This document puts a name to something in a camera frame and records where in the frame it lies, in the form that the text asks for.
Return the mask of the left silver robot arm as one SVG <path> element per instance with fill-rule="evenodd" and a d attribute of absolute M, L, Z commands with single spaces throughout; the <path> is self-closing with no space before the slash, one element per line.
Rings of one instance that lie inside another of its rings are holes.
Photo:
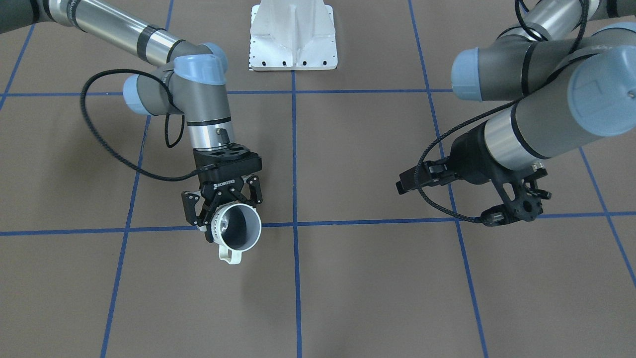
<path fill-rule="evenodd" d="M 550 193 L 538 188 L 542 161 L 635 128 L 635 23 L 588 38 L 587 22 L 633 15 L 633 0 L 541 0 L 490 47 L 454 60 L 451 84 L 464 100 L 510 100 L 459 136 L 445 168 L 451 179 L 495 186 L 502 204 L 465 221 L 532 221 Z"/>

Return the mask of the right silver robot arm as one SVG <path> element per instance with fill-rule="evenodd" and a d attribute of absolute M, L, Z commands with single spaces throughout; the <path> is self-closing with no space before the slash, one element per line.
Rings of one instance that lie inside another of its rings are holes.
<path fill-rule="evenodd" d="M 263 197 L 256 173 L 263 164 L 259 154 L 236 142 L 226 91 L 228 64 L 220 47 L 193 44 L 103 0 L 1 2 L 2 33 L 42 22 L 94 35 L 155 67 L 152 72 L 116 69 L 93 75 L 80 93 L 84 121 L 111 156 L 143 176 L 165 182 L 198 177 L 198 190 L 181 196 L 187 222 L 221 249 L 250 249 L 262 229 L 256 206 Z M 180 177 L 147 172 L 102 138 L 88 115 L 86 96 L 95 81 L 114 74 L 129 74 L 123 95 L 132 111 L 166 119 L 181 116 L 181 129 L 192 145 L 193 172 Z"/>

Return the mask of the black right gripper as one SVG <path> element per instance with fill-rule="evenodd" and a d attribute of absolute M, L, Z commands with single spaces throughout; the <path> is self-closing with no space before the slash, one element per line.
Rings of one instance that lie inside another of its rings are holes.
<path fill-rule="evenodd" d="M 253 207 L 262 204 L 261 179 L 251 174 L 263 169 L 263 161 L 257 152 L 237 143 L 229 143 L 209 151 L 194 149 L 193 156 L 197 169 L 204 169 L 204 172 L 198 174 L 201 193 L 181 193 L 184 215 L 186 222 L 205 234 L 207 242 L 214 243 L 211 223 L 220 206 L 220 195 L 213 192 L 221 186 L 238 183 L 240 177 L 250 175 L 244 179 L 250 193 L 248 203 Z M 197 213 L 196 206 L 202 198 L 204 202 Z"/>

